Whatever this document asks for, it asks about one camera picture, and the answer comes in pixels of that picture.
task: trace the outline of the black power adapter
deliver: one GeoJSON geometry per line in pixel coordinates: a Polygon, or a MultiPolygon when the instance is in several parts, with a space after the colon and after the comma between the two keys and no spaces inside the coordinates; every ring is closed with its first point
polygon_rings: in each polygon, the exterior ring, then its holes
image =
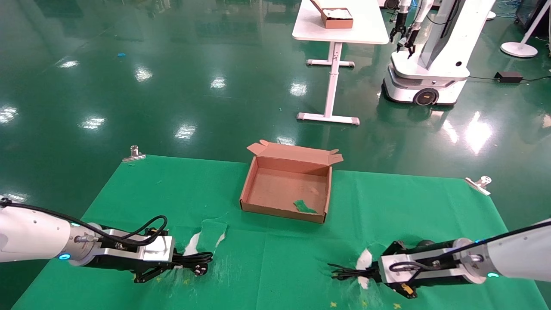
{"type": "Polygon", "coordinates": [[[497,79],[499,83],[519,84],[523,80],[522,75],[515,71],[498,71],[494,78],[497,79]]]}

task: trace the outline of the white floor lamp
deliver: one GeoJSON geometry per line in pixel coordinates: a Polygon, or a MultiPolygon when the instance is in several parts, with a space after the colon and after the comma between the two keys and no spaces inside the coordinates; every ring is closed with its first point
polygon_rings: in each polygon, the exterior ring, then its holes
{"type": "Polygon", "coordinates": [[[526,41],[530,38],[530,35],[532,35],[532,32],[534,32],[534,29],[539,24],[539,21],[543,18],[545,15],[545,12],[549,9],[549,5],[551,4],[551,0],[547,0],[544,6],[542,7],[541,11],[539,11],[539,14],[536,16],[536,19],[534,22],[532,22],[532,25],[524,35],[524,38],[522,38],[522,41],[519,42],[507,42],[501,44],[501,50],[502,52],[511,55],[516,56],[520,58],[530,58],[534,57],[538,54],[538,50],[536,50],[534,47],[529,46],[526,44],[526,41]]]}

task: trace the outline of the open cardboard box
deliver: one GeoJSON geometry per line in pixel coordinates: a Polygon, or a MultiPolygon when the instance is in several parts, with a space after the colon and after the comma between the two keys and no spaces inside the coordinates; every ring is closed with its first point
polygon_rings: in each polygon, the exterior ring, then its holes
{"type": "Polygon", "coordinates": [[[323,22],[323,26],[326,29],[352,28],[352,25],[354,24],[354,19],[347,8],[333,7],[330,6],[330,3],[320,2],[321,0],[310,1],[314,4],[316,9],[320,11],[321,20],[323,22]],[[348,16],[350,16],[350,18],[332,18],[327,16],[328,11],[333,10],[345,10],[346,12],[348,12],[348,16]]]}
{"type": "Polygon", "coordinates": [[[264,140],[247,149],[255,156],[239,200],[243,211],[325,222],[331,165],[343,160],[337,149],[324,151],[264,140]],[[295,203],[300,200],[313,211],[299,211],[295,203]]]}

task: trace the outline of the green tablecloth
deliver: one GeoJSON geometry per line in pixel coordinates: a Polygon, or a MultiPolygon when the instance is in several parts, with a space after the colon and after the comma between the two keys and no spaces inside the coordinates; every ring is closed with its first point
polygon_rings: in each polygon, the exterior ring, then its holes
{"type": "Polygon", "coordinates": [[[407,300],[388,287],[336,281],[326,263],[354,266],[394,240],[415,245],[506,231],[491,199],[463,180],[334,171],[329,214],[315,224],[242,212],[249,165],[147,156],[122,163],[84,215],[134,230],[158,214],[187,243],[201,222],[228,224],[209,273],[171,271],[134,284],[127,271],[49,262],[14,309],[547,309],[533,281],[422,287],[407,300]]]}

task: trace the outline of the robotic arm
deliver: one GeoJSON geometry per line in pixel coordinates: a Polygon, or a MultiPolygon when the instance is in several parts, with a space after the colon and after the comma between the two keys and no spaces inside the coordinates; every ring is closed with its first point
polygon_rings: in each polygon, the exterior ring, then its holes
{"type": "Polygon", "coordinates": [[[495,237],[471,241],[421,241],[408,249],[394,241],[370,267],[354,270],[338,265],[332,278],[367,277],[406,298],[421,286],[482,284],[487,277],[551,281],[551,219],[495,237]]]}
{"type": "Polygon", "coordinates": [[[403,46],[408,49],[409,56],[408,59],[415,54],[415,40],[417,34],[421,29],[421,23],[425,20],[426,15],[429,13],[430,8],[433,7],[434,0],[419,0],[419,5],[417,6],[417,13],[415,14],[415,19],[413,24],[408,29],[406,36],[402,37],[398,42],[397,51],[400,51],[400,48],[403,46]]]}
{"type": "Polygon", "coordinates": [[[406,19],[408,18],[409,6],[412,0],[400,0],[398,4],[398,16],[396,17],[396,25],[390,31],[390,42],[394,40],[397,33],[401,33],[403,38],[406,35],[406,19]]]}
{"type": "Polygon", "coordinates": [[[206,274],[213,254],[178,253],[174,237],[164,230],[166,224],[166,217],[160,215],[128,233],[2,198],[0,263],[57,258],[73,266],[129,270],[136,275],[134,283],[145,283],[174,268],[206,274]],[[147,228],[159,219],[164,220],[159,229],[147,228]]]}
{"type": "Polygon", "coordinates": [[[421,23],[425,20],[425,17],[433,7],[433,4],[434,0],[419,0],[415,19],[406,32],[406,19],[409,12],[409,6],[411,5],[411,0],[400,1],[398,16],[396,18],[396,26],[390,31],[390,42],[394,40],[394,36],[397,33],[402,34],[396,48],[397,52],[399,52],[402,47],[405,47],[408,49],[410,57],[415,53],[415,39],[421,29],[421,23]]]}

